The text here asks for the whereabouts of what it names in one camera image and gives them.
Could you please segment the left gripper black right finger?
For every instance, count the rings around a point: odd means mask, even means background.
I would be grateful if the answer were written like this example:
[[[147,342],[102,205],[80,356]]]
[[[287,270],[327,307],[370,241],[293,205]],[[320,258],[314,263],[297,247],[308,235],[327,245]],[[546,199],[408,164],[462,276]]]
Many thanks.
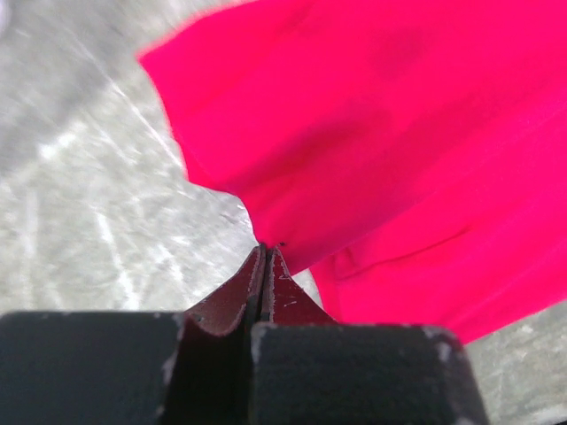
[[[267,253],[251,331],[252,424],[486,424],[467,353],[445,328],[345,325]]]

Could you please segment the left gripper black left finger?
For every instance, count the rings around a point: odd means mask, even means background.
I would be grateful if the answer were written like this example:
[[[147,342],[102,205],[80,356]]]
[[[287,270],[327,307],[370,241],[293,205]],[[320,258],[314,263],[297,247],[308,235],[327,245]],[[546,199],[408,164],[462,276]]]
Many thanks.
[[[1,317],[4,424],[240,424],[266,250],[182,312]]]

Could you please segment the pink-red t shirt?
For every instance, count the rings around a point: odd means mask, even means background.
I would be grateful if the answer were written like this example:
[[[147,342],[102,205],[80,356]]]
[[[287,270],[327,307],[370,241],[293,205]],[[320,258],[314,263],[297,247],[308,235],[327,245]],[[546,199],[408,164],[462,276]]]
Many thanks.
[[[140,62],[335,319],[471,342],[565,300],[565,2],[251,1]]]

